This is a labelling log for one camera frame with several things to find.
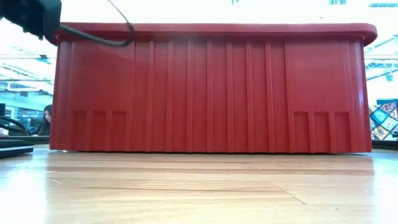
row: dark hair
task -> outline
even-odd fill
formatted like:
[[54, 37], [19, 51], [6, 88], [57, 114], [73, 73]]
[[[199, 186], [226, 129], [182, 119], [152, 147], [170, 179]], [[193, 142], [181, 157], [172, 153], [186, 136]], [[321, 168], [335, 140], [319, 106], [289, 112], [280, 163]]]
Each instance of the dark hair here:
[[[48, 111], [49, 115], [51, 116], [52, 105], [46, 106], [43, 111], [44, 112]], [[50, 135], [50, 128], [51, 128], [50, 122], [48, 122], [47, 119], [45, 119], [45, 115], [43, 115], [42, 124], [41, 124], [40, 130], [38, 132], [38, 135], [39, 136], [48, 136], [48, 135]]]

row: colorful artwork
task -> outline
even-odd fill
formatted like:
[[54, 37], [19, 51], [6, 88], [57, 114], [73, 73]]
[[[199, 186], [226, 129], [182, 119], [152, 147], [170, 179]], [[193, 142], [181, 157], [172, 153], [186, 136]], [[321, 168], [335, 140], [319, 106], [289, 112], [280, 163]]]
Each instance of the colorful artwork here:
[[397, 102], [369, 106], [371, 133], [373, 140], [383, 140], [398, 131]]

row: red plastic bin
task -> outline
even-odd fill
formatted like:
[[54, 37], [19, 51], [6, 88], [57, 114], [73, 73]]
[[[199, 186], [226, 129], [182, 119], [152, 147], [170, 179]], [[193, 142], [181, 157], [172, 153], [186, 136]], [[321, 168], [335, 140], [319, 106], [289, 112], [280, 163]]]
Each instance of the red plastic bin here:
[[134, 26], [125, 48], [58, 34], [51, 149], [371, 152], [363, 47], [374, 26]]

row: woman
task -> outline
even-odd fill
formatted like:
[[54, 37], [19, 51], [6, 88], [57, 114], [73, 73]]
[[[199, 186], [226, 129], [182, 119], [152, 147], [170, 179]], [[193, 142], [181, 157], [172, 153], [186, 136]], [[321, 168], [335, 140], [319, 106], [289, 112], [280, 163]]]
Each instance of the woman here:
[[34, 132], [33, 136], [49, 136], [51, 127], [51, 112], [52, 105], [48, 105], [44, 108], [44, 116], [39, 127]]

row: black device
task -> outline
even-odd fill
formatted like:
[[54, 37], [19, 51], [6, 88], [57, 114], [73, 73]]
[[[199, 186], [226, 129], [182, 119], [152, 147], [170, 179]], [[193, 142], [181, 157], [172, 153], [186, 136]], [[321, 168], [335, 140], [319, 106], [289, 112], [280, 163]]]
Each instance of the black device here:
[[33, 152], [33, 143], [23, 140], [0, 140], [0, 159]]
[[45, 37], [53, 44], [57, 43], [55, 36], [56, 31], [61, 29], [65, 32], [77, 35], [82, 39], [92, 40], [100, 44], [113, 47], [127, 46], [133, 41], [134, 28], [111, 0], [108, 0], [108, 2], [111, 3], [126, 20], [130, 31], [130, 37], [127, 40], [104, 40], [61, 24], [61, 0], [0, 0], [0, 19], [4, 17], [21, 26], [24, 32], [30, 32], [40, 40], [43, 40], [43, 37]]
[[21, 26], [40, 40], [53, 42], [60, 27], [61, 0], [0, 0], [0, 17]]

